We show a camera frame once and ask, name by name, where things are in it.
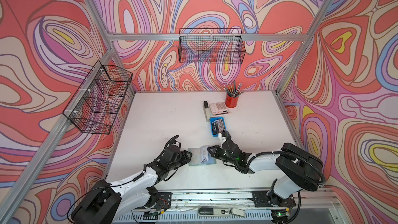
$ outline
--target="pen holder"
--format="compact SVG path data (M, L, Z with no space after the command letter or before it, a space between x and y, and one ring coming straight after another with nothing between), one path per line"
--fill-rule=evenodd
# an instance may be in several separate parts
M226 95L225 98L225 105L228 108L234 108L238 104L238 98L239 97L231 97L228 94Z

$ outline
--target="calculator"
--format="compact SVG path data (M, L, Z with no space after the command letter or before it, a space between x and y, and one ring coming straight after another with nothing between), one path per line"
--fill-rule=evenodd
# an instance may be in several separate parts
M209 104L209 108L213 116L220 116L229 113L224 102L211 103Z

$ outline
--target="blue tray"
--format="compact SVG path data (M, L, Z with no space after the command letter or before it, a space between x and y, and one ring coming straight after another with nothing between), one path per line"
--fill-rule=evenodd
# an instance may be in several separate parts
M213 135L213 137L218 137L218 134L216 134L216 135L213 134L213 130L211 129L211 123L213 123L214 121L216 121L216 120L218 120L218 119L222 119L222 121L224 122L224 129L226 130L226 127L225 127L225 120L224 120L223 117L213 117L213 118L210 118L210 133Z

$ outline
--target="colorful swirl pattern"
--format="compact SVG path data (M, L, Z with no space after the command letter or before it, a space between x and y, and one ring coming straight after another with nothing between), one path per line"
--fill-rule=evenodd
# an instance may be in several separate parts
M111 32L241 27L254 34L306 33L322 1L95 0ZM325 162L328 183L352 210L354 223L396 220L396 4L335 0L283 94L297 132ZM242 65L180 64L177 45L115 43L142 91L220 90L234 79L251 90L275 89L299 43L246 41ZM83 0L0 0L0 196L104 52ZM67 223L71 203L102 177L131 98L110 135L68 130L12 224Z
M305 33L322 0L95 0L110 32L178 33L240 27L244 33ZM177 42L118 41L138 91L275 89L298 42L246 41L242 65L180 64Z
M335 0L282 98L352 223L398 222L398 0Z

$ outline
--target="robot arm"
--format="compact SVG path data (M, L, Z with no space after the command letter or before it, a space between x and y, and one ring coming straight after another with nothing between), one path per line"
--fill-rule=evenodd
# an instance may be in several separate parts
M73 210L70 215L73 222L107 224L137 207L153 207L158 192L154 185L167 181L170 171L191 161L192 153L180 151L181 144L177 138L178 135L172 137L157 158L148 165L144 164L141 172L112 183L105 180L97 182Z
M233 164L240 173L255 173L269 169L285 173L282 178L275 179L267 192L268 202L272 206L281 206L284 199L302 189L316 191L318 185L326 181L321 172L323 162L293 144L285 143L281 151L252 154L242 152L231 140L229 132L219 134L219 138L221 147L218 145L208 147L208 152L223 163Z

